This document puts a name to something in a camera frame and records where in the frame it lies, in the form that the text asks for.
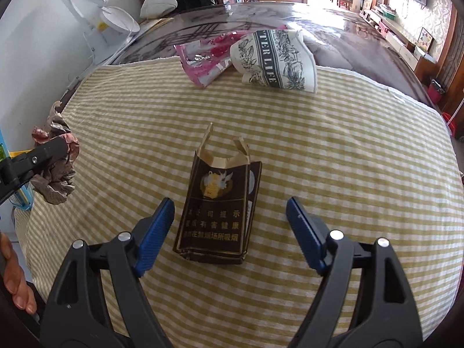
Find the person left hand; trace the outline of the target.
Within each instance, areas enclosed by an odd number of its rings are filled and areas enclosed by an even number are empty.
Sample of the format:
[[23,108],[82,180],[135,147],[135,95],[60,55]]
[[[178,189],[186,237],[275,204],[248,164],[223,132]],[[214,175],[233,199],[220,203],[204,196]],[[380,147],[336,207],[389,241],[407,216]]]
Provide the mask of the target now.
[[11,241],[4,233],[1,233],[1,255],[6,261],[3,276],[4,285],[12,296],[15,306],[26,311],[29,315],[34,315],[37,311],[34,293],[26,282]]

